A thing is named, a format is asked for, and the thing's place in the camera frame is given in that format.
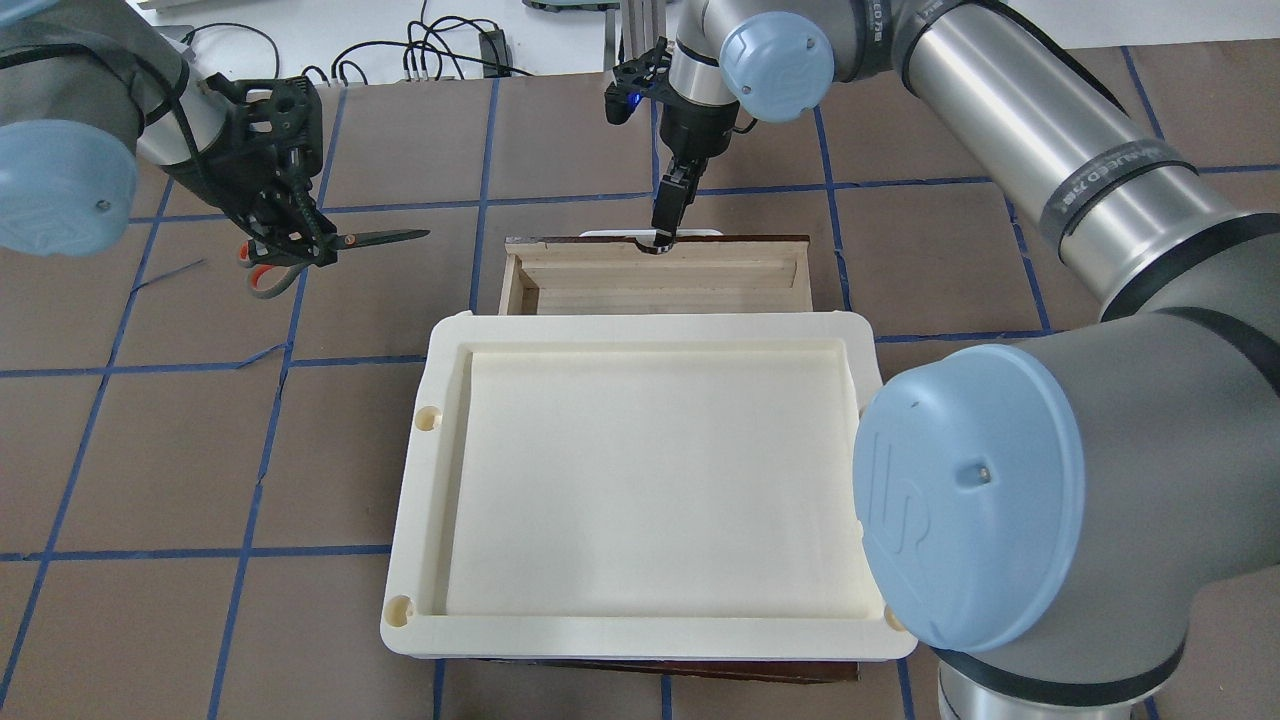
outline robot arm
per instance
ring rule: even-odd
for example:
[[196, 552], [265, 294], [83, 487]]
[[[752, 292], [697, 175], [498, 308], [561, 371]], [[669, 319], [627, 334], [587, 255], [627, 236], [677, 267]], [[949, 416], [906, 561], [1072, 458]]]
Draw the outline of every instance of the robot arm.
[[948, 719], [1128, 719], [1196, 591], [1280, 562], [1280, 215], [1234, 209], [991, 0], [690, 0], [664, 45], [605, 96], [611, 122], [664, 105], [654, 250], [739, 104], [785, 120], [892, 67], [1102, 300], [1100, 325], [886, 384], [855, 500]]
[[817, 105], [832, 81], [890, 67], [888, 3], [869, 0], [690, 0], [676, 41], [614, 69], [605, 114], [621, 124], [641, 96], [660, 102], [659, 133], [672, 159], [654, 202], [653, 246], [671, 247], [712, 158], [732, 140], [739, 110], [787, 122]]
[[[338, 234], [312, 200], [320, 97], [305, 77], [201, 78], [123, 0], [19, 0], [0, 12], [0, 245], [84, 255], [124, 232], [134, 149], [248, 236], [261, 270], [425, 232]], [[292, 281], [296, 273], [287, 274]]]

